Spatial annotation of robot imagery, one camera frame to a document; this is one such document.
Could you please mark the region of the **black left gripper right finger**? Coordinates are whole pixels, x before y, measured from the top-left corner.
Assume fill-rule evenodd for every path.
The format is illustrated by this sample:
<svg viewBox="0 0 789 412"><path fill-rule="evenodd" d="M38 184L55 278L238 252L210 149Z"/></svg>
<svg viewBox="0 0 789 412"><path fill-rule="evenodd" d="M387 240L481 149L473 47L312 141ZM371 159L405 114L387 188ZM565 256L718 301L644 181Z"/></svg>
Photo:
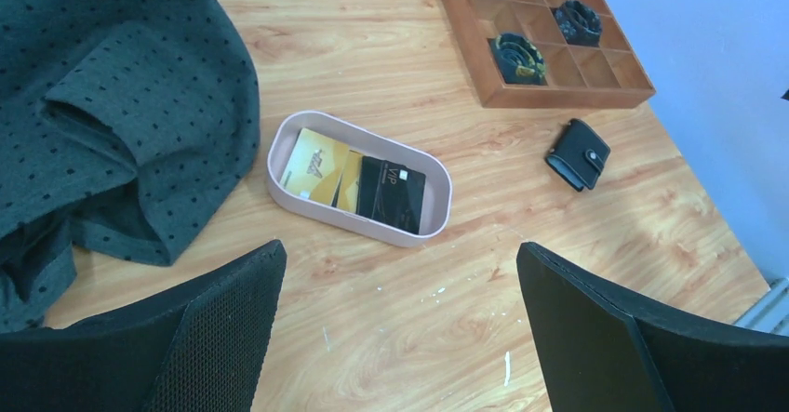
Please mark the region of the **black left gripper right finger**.
<svg viewBox="0 0 789 412"><path fill-rule="evenodd" d="M555 411L784 411L786 337L723 324L534 242L516 266Z"/></svg>

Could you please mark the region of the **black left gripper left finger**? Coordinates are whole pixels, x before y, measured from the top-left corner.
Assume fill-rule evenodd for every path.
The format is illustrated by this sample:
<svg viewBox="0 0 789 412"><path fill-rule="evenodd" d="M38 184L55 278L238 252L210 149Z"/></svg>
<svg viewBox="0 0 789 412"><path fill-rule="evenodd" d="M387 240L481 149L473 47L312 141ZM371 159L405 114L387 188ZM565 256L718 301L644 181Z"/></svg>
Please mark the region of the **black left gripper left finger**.
<svg viewBox="0 0 789 412"><path fill-rule="evenodd" d="M5 411L248 411L287 265L273 240L63 329L1 338Z"/></svg>

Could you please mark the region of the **black leather card holder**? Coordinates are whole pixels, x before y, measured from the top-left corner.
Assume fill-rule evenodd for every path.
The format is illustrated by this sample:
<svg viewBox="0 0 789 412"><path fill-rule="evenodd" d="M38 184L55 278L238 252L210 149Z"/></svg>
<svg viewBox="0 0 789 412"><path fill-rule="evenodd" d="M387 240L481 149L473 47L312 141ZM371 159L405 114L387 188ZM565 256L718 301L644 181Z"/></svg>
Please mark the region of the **black leather card holder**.
<svg viewBox="0 0 789 412"><path fill-rule="evenodd" d="M570 119L545 163L577 192L593 190L610 156L608 144L581 119Z"/></svg>

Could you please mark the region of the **pink oval plastic tray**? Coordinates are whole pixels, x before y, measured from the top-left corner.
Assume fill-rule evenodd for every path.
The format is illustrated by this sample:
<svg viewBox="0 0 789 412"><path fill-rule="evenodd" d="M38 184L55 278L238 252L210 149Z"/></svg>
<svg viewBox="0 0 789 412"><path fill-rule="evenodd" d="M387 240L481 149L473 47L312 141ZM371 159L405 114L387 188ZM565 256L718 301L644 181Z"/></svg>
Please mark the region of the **pink oval plastic tray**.
<svg viewBox="0 0 789 412"><path fill-rule="evenodd" d="M267 171L284 209L391 245L420 246L448 224L453 183L436 157L327 113L286 118Z"/></svg>

